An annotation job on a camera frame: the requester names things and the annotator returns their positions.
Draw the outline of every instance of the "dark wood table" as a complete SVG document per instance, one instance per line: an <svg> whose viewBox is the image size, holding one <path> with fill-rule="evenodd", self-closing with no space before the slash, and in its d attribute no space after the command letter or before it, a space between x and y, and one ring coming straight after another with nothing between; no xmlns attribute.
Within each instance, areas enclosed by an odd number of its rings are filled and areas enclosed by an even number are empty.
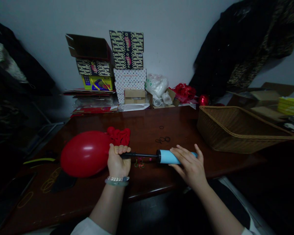
<svg viewBox="0 0 294 235"><path fill-rule="evenodd" d="M116 129L131 129L130 147L137 153L155 154L157 149L170 149L177 144L195 151L194 144L197 143L204 155L207 178L218 177L266 161L259 154L213 151L197 130L197 119L198 111L188 106L75 117L45 145L36 158L42 157L47 150L53 150L60 156L65 143L75 135L90 130L106 132L109 126L113 126ZM165 136L170 137L169 143L155 142ZM181 177L166 164L144 159L146 166L140 169L134 167L135 161L136 159L132 159L130 184L125 191L125 200L139 200L184 186ZM37 172L27 190L33 191L34 194L24 207L15 208L0 234L21 234L90 214L105 185L108 169L91 178L78 179L75 186L68 190L55 194L43 193L42 184L58 167L59 165L45 164L33 169L24 167L21 170L19 176Z"/></svg>

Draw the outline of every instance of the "yellow box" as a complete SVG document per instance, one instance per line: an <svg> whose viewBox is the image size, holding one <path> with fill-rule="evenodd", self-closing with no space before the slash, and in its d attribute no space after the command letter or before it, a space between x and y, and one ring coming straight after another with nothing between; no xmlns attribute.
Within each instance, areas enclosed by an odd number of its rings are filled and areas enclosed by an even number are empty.
<svg viewBox="0 0 294 235"><path fill-rule="evenodd" d="M280 97L278 103L278 112L286 115L294 115L294 98Z"/></svg>
<svg viewBox="0 0 294 235"><path fill-rule="evenodd" d="M85 90L113 90L114 77L82 75L82 79Z"/></svg>

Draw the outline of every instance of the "balloon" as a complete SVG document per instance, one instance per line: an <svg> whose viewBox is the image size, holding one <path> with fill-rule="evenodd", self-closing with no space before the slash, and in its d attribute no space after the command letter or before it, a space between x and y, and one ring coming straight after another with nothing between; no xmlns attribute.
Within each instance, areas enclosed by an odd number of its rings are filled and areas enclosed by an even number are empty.
<svg viewBox="0 0 294 235"><path fill-rule="evenodd" d="M61 153L61 167L70 176L90 177L107 166L111 137L88 131L71 139Z"/></svg>

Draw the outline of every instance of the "balloon pump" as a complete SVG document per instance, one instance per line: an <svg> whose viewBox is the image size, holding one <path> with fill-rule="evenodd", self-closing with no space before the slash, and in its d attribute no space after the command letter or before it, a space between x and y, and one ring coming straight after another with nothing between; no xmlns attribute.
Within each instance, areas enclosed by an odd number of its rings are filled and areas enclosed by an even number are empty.
<svg viewBox="0 0 294 235"><path fill-rule="evenodd" d="M121 158L127 159L131 157L149 157L149 158L157 158L158 163L164 164L181 164L180 161L171 153L169 150L157 150L156 154L137 154L135 152L123 153L120 155Z"/></svg>

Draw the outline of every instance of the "hand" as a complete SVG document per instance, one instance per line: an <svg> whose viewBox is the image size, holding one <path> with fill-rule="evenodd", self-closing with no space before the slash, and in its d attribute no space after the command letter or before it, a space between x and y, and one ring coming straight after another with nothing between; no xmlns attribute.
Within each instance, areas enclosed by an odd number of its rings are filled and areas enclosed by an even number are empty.
<svg viewBox="0 0 294 235"><path fill-rule="evenodd" d="M208 186L204 170L204 156L197 144L195 144L195 149L198 158L179 145L177 148L171 148L170 152L180 161L184 170L176 164L169 164L169 166L173 167L193 190L202 190Z"/></svg>
<svg viewBox="0 0 294 235"><path fill-rule="evenodd" d="M122 159L119 154L130 152L131 148L127 146L114 146L110 144L108 169L111 177L128 176L131 168L131 159Z"/></svg>

